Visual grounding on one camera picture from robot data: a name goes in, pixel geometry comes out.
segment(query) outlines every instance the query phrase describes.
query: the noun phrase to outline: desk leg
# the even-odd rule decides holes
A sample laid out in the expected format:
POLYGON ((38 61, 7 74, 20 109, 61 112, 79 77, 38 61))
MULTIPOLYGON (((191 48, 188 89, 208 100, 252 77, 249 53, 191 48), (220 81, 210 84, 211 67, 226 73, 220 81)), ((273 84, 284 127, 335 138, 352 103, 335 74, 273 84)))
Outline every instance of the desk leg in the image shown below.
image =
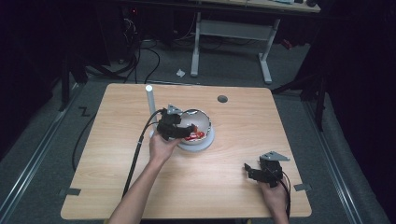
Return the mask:
POLYGON ((201 33, 201 12, 197 12, 197 22, 195 24, 195 46, 194 52, 192 53, 191 62, 191 76, 198 77, 198 66, 199 66, 199 37, 201 33))
POLYGON ((280 19, 275 20, 274 26, 271 29, 270 36, 268 38, 267 46, 265 47, 264 53, 259 54, 260 64, 262 66, 262 75, 264 76, 264 82, 266 84, 272 83, 270 70, 268 69, 268 64, 267 64, 267 57, 270 52, 271 46, 274 42, 274 38, 275 38, 277 27, 279 26, 279 23, 280 23, 280 19))

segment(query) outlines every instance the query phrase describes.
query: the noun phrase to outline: hand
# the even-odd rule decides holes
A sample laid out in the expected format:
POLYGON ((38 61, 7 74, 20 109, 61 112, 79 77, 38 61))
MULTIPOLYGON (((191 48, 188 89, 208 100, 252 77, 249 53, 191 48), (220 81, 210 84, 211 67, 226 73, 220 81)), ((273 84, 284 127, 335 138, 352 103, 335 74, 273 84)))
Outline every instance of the hand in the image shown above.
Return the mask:
POLYGON ((175 146, 180 142, 181 139, 166 141, 157 131, 154 132, 149 141, 150 161, 163 165, 171 157, 175 146))
MULTIPOLYGON (((285 178, 281 181, 287 186, 285 178)), ((286 214, 286 206, 288 204, 288 194, 283 188, 282 184, 278 183, 276 187, 270 188, 268 183, 259 182, 262 189, 263 198, 267 205, 275 223, 289 223, 288 215, 286 214)))

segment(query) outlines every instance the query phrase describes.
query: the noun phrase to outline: background table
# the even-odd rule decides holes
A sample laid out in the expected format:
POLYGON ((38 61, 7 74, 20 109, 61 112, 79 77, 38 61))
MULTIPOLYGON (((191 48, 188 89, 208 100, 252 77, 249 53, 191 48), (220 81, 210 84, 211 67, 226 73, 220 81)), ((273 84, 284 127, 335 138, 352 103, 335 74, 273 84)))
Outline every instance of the background table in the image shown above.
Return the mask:
MULTIPOLYGON (((271 92, 264 88, 153 85, 157 109, 173 104, 205 111, 216 131, 200 152, 176 148, 149 195, 143 218, 269 217, 262 193, 243 166, 259 169, 261 154, 290 158, 281 166, 291 184, 301 184, 271 92), (218 101, 228 97, 227 103, 218 101)), ((149 119, 145 85, 110 84, 73 178, 61 215, 65 219, 109 218, 120 202, 142 129, 149 119)), ((132 182, 149 160, 149 131, 132 182)), ((307 217, 304 191, 291 188, 291 216, 307 217)))

